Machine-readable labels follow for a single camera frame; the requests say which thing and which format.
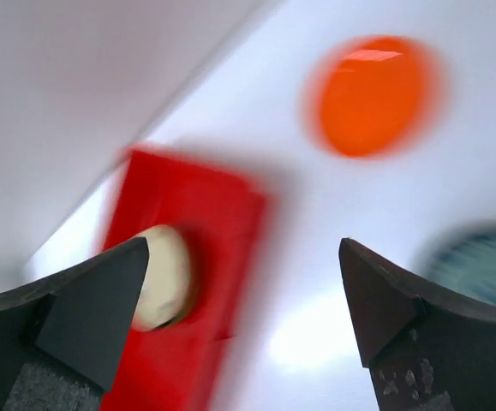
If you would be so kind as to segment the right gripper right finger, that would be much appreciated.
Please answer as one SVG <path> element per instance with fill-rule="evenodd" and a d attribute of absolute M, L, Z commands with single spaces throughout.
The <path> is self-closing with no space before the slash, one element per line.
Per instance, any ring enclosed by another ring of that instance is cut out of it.
<path fill-rule="evenodd" d="M 406 271 L 350 238 L 338 258 L 381 410 L 496 410 L 496 306 Z"/>

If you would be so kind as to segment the cream floral plate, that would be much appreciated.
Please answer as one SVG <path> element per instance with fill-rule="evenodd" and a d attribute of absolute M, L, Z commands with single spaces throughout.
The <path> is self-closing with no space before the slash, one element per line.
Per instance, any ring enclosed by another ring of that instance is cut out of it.
<path fill-rule="evenodd" d="M 169 225 L 139 233 L 146 239 L 149 258 L 132 327 L 147 332 L 177 321 L 188 305 L 191 264 L 188 246 Z"/>

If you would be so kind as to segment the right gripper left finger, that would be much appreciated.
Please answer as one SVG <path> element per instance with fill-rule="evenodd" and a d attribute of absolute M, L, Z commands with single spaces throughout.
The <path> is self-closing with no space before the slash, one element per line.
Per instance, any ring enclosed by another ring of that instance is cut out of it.
<path fill-rule="evenodd" d="M 135 237 L 0 293 L 0 410 L 97 410 L 115 380 L 146 275 Z"/>

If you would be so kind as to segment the orange plate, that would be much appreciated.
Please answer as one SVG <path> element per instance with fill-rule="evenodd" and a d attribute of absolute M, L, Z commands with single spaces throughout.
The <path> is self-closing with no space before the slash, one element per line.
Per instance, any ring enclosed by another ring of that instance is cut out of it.
<path fill-rule="evenodd" d="M 299 116 L 314 146 L 370 159 L 411 148 L 448 106 L 449 71 L 429 43 L 391 34 L 347 39 L 311 68 Z"/>

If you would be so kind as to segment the blue patterned plate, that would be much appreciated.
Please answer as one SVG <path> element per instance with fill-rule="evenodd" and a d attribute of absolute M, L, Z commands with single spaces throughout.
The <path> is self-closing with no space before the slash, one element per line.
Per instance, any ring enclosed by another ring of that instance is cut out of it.
<path fill-rule="evenodd" d="M 431 282 L 496 306 L 496 221 L 441 230 L 421 247 L 414 267 Z"/>

